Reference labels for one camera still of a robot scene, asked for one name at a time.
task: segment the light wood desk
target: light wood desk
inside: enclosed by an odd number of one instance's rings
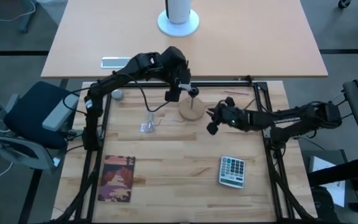
[[[178,47],[192,77],[326,77],[300,0],[194,0],[200,28],[173,38],[157,27],[162,0],[69,0],[41,74],[105,77],[102,57]]]
[[[268,83],[275,110],[288,108],[282,82]],[[198,96],[206,106],[215,106],[228,95],[236,105],[245,107],[253,98],[224,93],[223,90],[245,87],[201,87]],[[154,133],[140,133],[146,120],[143,97],[137,88],[123,89],[123,101],[112,101],[103,155],[135,156],[134,186],[130,203],[95,202],[93,222],[274,222],[274,206],[270,189],[265,151],[260,132],[244,133],[225,125],[212,136],[206,126],[209,117],[194,123],[181,121],[176,103],[156,112],[160,123]],[[165,89],[145,89],[149,105],[163,102]],[[79,110],[84,110],[80,101]],[[255,103],[249,108],[256,110]],[[85,120],[76,114],[74,128],[82,128]],[[70,147],[78,146],[75,141]],[[65,159],[52,218],[57,218],[77,194],[86,152],[70,151]],[[246,161],[244,189],[232,189],[218,183],[221,156]],[[297,141],[290,140],[284,157],[291,191],[312,215],[314,202]],[[86,211],[89,200],[85,199]]]

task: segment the floor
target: floor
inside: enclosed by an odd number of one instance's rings
[[[301,0],[314,37],[320,49],[358,49],[358,0],[349,8],[337,8],[337,0]],[[0,18],[22,13],[20,0],[0,0]],[[17,31],[18,21],[0,22],[0,50],[48,50],[57,31],[57,25],[39,7],[27,34]],[[46,57],[0,57],[0,102],[5,104],[10,94],[24,94],[35,82]],[[327,101],[341,91],[346,81],[358,79],[358,54],[323,55],[328,69],[327,78],[284,79],[290,106],[300,106],[312,100]],[[46,80],[59,85],[60,80]],[[67,88],[74,90],[81,82],[70,80]],[[342,114],[349,113],[346,104]],[[327,150],[344,149],[349,160],[358,158],[358,130],[352,117],[344,120],[335,130],[319,131],[313,139]],[[300,140],[302,150],[319,150],[307,141]],[[0,172],[9,162],[0,158]],[[13,166],[0,178],[0,223],[17,223],[32,171],[26,167]],[[57,191],[59,172],[43,175],[30,222],[49,219]],[[338,209],[340,219],[346,223],[358,223],[358,218],[346,209]]]

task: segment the chair armrest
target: chair armrest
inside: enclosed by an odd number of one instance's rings
[[[15,104],[19,101],[20,99],[20,95],[19,94],[12,94],[11,98],[9,99],[9,101],[6,104],[5,110],[6,113],[9,113],[10,110],[12,110],[12,108],[15,106]]]
[[[65,103],[68,107],[73,110],[76,109],[79,97],[71,94],[66,97]],[[64,104],[63,100],[53,109],[53,111],[43,121],[42,127],[50,131],[58,131],[62,125],[66,122],[67,118],[73,110],[68,109]]]

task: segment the smartphone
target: smartphone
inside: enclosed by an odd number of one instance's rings
[[[128,64],[130,59],[129,57],[103,57],[100,67],[103,69],[121,69]]]

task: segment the book cover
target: book cover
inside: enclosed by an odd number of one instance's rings
[[[135,157],[105,156],[99,201],[129,202],[134,182]]]

